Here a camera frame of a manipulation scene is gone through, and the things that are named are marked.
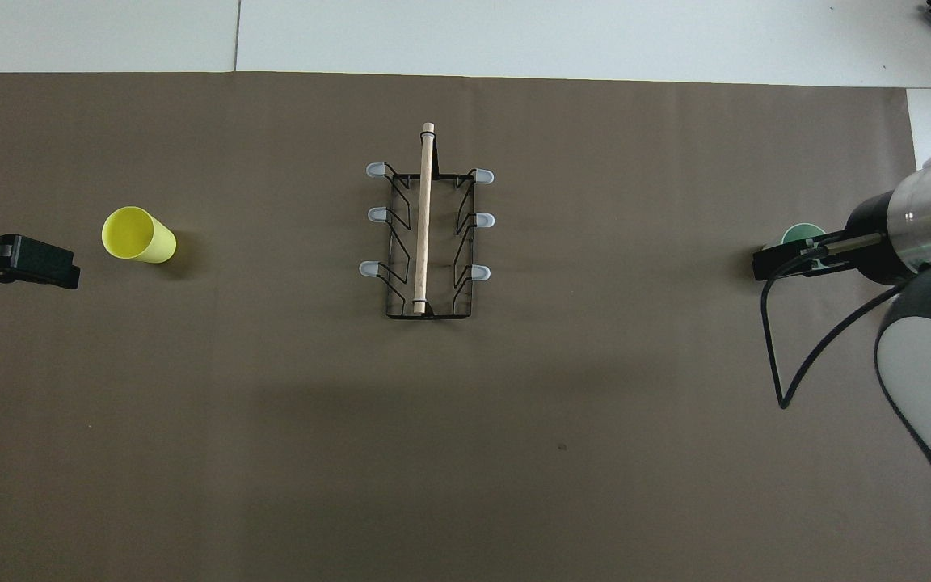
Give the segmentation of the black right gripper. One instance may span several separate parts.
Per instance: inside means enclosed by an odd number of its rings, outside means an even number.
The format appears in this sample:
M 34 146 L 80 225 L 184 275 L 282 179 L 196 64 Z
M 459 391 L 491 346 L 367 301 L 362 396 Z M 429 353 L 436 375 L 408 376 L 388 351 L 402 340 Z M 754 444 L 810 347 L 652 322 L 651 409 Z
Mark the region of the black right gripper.
M 912 270 L 895 253 L 889 239 L 887 215 L 893 192 L 861 202 L 842 230 L 804 240 L 761 248 L 752 254 L 754 280 L 769 281 L 801 275 L 816 268 L 828 254 L 839 254 L 836 268 L 857 270 L 884 286 L 894 286 L 912 276 Z

